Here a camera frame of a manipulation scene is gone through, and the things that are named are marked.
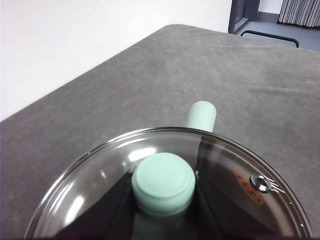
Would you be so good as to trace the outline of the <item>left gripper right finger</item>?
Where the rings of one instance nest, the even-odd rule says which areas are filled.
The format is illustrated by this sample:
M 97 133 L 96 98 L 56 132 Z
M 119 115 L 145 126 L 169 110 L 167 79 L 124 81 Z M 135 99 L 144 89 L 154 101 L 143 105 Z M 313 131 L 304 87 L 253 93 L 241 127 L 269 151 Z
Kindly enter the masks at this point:
M 224 193 L 203 171 L 195 172 L 192 201 L 199 237 L 261 237 L 275 233 Z

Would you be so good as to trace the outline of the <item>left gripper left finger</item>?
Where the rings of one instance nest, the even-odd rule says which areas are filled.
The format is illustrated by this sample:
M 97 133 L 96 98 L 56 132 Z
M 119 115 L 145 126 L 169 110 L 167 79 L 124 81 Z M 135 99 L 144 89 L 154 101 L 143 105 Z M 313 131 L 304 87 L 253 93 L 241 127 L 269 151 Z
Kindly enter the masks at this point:
M 136 213 L 132 174 L 126 172 L 95 204 L 56 237 L 131 237 Z

